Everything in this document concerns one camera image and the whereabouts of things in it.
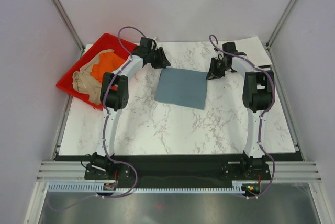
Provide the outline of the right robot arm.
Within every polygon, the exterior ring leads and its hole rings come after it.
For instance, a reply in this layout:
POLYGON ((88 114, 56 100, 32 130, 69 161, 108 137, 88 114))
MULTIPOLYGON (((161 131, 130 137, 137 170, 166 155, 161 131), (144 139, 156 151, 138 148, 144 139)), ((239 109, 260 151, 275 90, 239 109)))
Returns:
POLYGON ((246 180, 269 180, 271 178, 266 159, 269 154, 262 146, 268 112, 275 102, 274 73, 257 67, 244 52, 238 52, 234 42, 227 42, 221 48, 212 44, 216 56, 211 58, 206 80, 226 76, 227 71, 237 72, 244 78, 242 102, 248 113, 247 142, 240 164, 225 169, 246 180))

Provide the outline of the grey-blue t-shirt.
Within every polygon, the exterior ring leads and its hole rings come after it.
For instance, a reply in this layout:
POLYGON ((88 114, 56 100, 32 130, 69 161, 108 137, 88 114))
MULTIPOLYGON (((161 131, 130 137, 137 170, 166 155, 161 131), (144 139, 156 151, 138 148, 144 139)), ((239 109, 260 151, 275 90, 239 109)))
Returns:
POLYGON ((155 92, 157 102, 205 109, 207 73, 186 69, 163 69, 155 92))

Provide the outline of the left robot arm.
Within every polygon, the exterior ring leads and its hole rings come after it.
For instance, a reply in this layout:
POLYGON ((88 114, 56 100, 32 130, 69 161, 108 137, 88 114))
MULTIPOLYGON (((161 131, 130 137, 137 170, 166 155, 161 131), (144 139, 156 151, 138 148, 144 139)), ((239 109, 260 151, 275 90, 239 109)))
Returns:
POLYGON ((102 79, 100 100, 103 105, 103 129, 96 151, 90 155, 86 165, 86 180, 113 180, 120 166, 119 161, 112 161, 115 154, 115 138, 122 110, 129 100, 129 81, 145 65, 154 69, 170 66, 162 47, 154 39, 142 37, 138 46, 129 52, 124 64, 113 72, 106 72, 102 79))

